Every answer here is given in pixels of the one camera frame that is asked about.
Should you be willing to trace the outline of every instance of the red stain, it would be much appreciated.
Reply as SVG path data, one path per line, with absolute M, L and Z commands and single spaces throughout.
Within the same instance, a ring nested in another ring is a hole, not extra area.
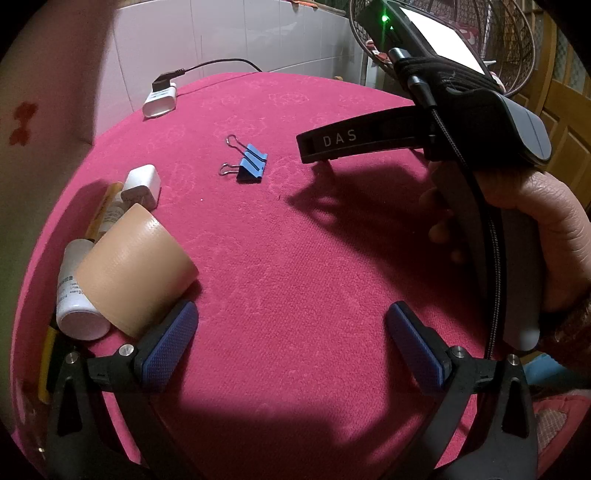
M 14 111 L 14 119 L 18 120 L 20 126 L 12 132 L 8 143 L 10 145 L 21 144 L 23 147 L 29 142 L 30 131 L 28 130 L 28 123 L 37 111 L 36 103 L 21 103 Z

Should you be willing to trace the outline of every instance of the wall tile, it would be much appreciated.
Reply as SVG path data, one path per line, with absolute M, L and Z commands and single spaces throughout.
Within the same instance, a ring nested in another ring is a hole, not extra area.
M 345 75 L 346 82 L 359 84 L 361 80 L 361 57 L 350 55 L 347 57 Z
M 121 8 L 115 18 L 115 41 L 134 110 L 144 104 L 159 74 L 199 62 L 190 0 L 154 0 Z M 196 70 L 175 82 L 181 86 L 200 77 Z
M 295 73 L 299 75 L 303 75 L 305 63 L 300 63 L 299 65 L 291 65 L 289 67 L 283 67 L 282 69 L 275 70 L 275 72 L 279 73 Z
M 331 79 L 333 77 L 333 59 L 320 59 L 319 77 Z
M 322 47 L 322 19 L 325 12 L 320 9 L 314 10 L 312 7 L 301 8 L 304 9 L 304 61 L 319 60 Z
M 304 63 L 304 74 L 311 77 L 320 77 L 320 62 L 321 60 L 312 60 Z
M 333 22 L 335 25 L 336 43 L 335 54 L 333 57 L 341 57 L 350 55 L 350 38 L 352 35 L 349 19 L 334 15 Z
M 121 73 L 115 37 L 110 31 L 106 40 L 96 94 L 95 136 L 98 137 L 131 113 L 133 109 Z
M 354 55 L 356 54 L 357 51 L 362 51 L 361 46 L 359 45 L 359 43 L 357 43 L 357 40 L 355 39 L 355 36 L 353 35 L 353 31 L 351 31 L 351 34 L 349 36 L 349 55 Z
M 322 15 L 322 41 L 320 43 L 320 58 L 329 59 L 336 56 L 337 40 L 340 31 L 337 30 L 337 15 L 318 10 Z
M 201 53 L 202 61 L 247 58 L 243 2 L 240 0 L 190 1 L 197 51 Z M 252 71 L 252 67 L 246 63 L 228 62 L 204 67 L 203 76 L 222 72 Z
M 357 43 L 357 40 L 355 40 L 355 38 L 353 38 L 353 54 L 356 57 L 362 57 L 365 50 L 361 48 L 361 46 Z
M 368 69 L 365 78 L 365 86 L 369 88 L 377 88 L 381 90 L 382 85 L 384 84 L 384 75 L 383 70 L 378 67 L 378 64 L 372 62 L 371 60 L 368 62 Z
M 284 66 L 303 63 L 305 8 L 289 2 L 279 2 L 281 33 L 281 62 Z
M 264 72 L 286 64 L 280 56 L 280 21 L 277 0 L 244 0 L 248 60 Z
M 355 46 L 353 48 L 354 57 L 355 57 L 355 71 L 359 72 L 360 81 L 361 81 L 361 70 L 362 70 L 362 63 L 363 63 L 363 55 L 364 51 L 361 49 L 359 44 L 355 41 Z
M 332 75 L 330 78 L 339 76 L 345 79 L 348 73 L 348 57 L 334 57 L 332 59 Z

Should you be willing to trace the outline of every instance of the blue binder clip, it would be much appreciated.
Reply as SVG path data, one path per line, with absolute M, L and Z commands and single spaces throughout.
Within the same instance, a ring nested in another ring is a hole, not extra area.
M 230 139 L 233 138 L 238 145 L 240 145 L 244 151 L 240 150 L 235 145 L 230 143 Z M 259 152 L 252 144 L 243 145 L 237 139 L 236 135 L 228 135 L 226 138 L 226 144 L 228 147 L 238 150 L 242 154 L 242 160 L 240 165 L 230 165 L 224 163 L 219 171 L 221 176 L 228 175 L 229 173 L 235 173 L 236 181 L 238 183 L 260 183 L 262 180 L 265 166 L 267 165 L 267 154 Z

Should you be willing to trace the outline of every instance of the white bottle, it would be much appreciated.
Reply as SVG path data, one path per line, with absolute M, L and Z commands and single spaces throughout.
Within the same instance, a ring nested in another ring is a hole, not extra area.
M 71 241 L 64 250 L 57 280 L 57 326 L 68 337 L 76 340 L 96 340 L 105 336 L 111 327 L 82 293 L 74 272 L 94 243 L 90 240 Z
M 96 241 L 109 231 L 117 220 L 123 217 L 127 211 L 127 204 L 121 199 L 121 192 L 115 195 L 111 204 L 107 207 L 103 221 L 100 223 L 99 232 L 96 235 Z

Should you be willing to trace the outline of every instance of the pink table cover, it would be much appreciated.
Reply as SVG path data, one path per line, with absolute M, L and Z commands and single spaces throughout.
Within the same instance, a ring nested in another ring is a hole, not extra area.
M 433 406 L 385 331 L 388 306 L 405 300 L 472 355 L 482 355 L 485 327 L 471 273 L 427 239 L 422 154 L 304 165 L 296 135 L 408 104 L 335 80 L 222 74 L 181 89 L 174 112 L 149 121 L 136 112 L 102 135 L 48 219 L 22 288 L 11 365 L 22 448 L 38 455 L 46 411 L 36 383 L 63 248 L 84 234 L 108 183 L 151 163 L 163 185 L 153 213 L 200 270 L 196 337 L 154 398 L 174 438 L 212 480 L 377 478 Z M 228 134 L 268 153 L 261 184 L 218 175 L 240 161 Z M 92 348 L 107 355 L 124 341 L 113 329 Z M 474 413 L 471 402 L 444 460 Z

